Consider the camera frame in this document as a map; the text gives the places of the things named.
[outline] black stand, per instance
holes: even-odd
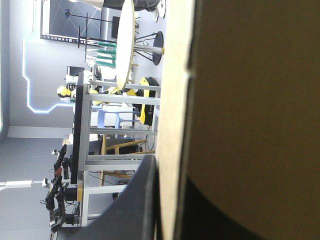
[[[164,35],[162,31],[158,31],[157,33],[154,32],[152,34],[146,35],[146,36],[141,36],[135,39],[135,43],[142,43],[144,46],[149,46],[149,43],[147,41],[153,40],[153,47],[157,48],[163,48],[164,47]],[[142,54],[141,52],[134,51],[135,53],[139,54],[140,56],[144,57],[145,59],[148,59],[149,61],[153,62],[154,65],[158,65],[160,63],[162,54],[159,53],[148,53],[145,52]]]

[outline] led light strip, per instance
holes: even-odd
[[[55,109],[56,107],[73,107],[75,104],[74,103],[56,103],[55,105],[53,105],[51,108],[47,109],[47,110],[40,110],[40,109],[35,109],[33,106],[31,106],[30,104],[30,88],[31,88],[31,80],[30,78],[27,76],[26,74],[26,41],[28,38],[30,38],[34,33],[35,33],[35,29],[36,29],[36,6],[35,6],[35,2],[33,1],[33,25],[32,25],[32,32],[27,35],[26,37],[23,38],[22,40],[22,76],[23,78],[26,80],[26,105],[27,107],[34,112],[35,114],[48,114],[50,113],[53,109]]]

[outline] yellow and black robot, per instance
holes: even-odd
[[[140,85],[145,86],[159,86],[157,81],[150,77],[143,77],[140,82]],[[156,96],[156,91],[151,90],[141,90],[139,89],[137,92],[135,92],[133,89],[125,88],[123,90],[128,96],[138,96],[138,97],[149,97],[154,98]],[[139,118],[140,122],[144,125],[151,126],[154,116],[154,105],[149,104],[132,104],[135,108],[138,109],[138,112],[136,115]]]
[[[103,92],[99,92],[100,87],[96,86],[94,89],[90,89],[89,93],[91,94],[114,94],[114,95],[122,95],[122,91],[120,91],[117,87],[110,87],[107,90],[103,91]],[[74,101],[74,99],[76,98],[76,86],[75,87],[70,87],[68,84],[67,86],[60,86],[57,90],[56,90],[56,94],[64,101],[64,99],[69,98],[71,99],[71,102]],[[100,104],[103,103],[108,103],[108,102],[104,102],[104,101],[92,101],[92,105],[94,106],[98,106]]]

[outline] gray floor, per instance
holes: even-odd
[[[56,157],[54,149],[61,147],[62,139],[7,138],[0,145],[0,182],[51,180]],[[115,183],[117,177],[106,180]],[[90,185],[97,186],[92,177]],[[45,240],[49,237],[49,213],[40,204],[48,193],[40,184],[31,188],[13,188],[0,191],[0,240]],[[90,197],[89,214],[102,213],[112,202],[112,194],[96,194]]]

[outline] gray wall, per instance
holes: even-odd
[[[0,143],[6,139],[9,129],[9,5],[10,1],[1,0],[1,109],[2,131]]]
[[[25,44],[25,72],[31,80],[30,103],[40,110],[61,103],[57,88],[66,84],[67,66],[86,66],[84,49],[77,49],[72,43],[40,39],[37,18],[33,29],[32,2],[10,0],[10,126],[68,128],[73,121],[72,108],[58,107],[49,114],[35,114],[27,107],[27,81],[22,76],[23,38],[35,32]]]

